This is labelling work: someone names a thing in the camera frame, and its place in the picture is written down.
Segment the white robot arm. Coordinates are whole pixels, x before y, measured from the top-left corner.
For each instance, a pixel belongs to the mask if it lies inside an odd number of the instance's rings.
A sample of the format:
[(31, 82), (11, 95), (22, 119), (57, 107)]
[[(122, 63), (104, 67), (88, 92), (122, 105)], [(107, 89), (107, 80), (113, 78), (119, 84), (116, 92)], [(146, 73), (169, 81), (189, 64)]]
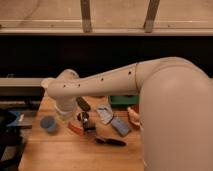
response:
[(137, 95), (144, 171), (213, 171), (213, 79), (184, 58), (56, 78), (47, 93), (63, 111), (73, 97)]

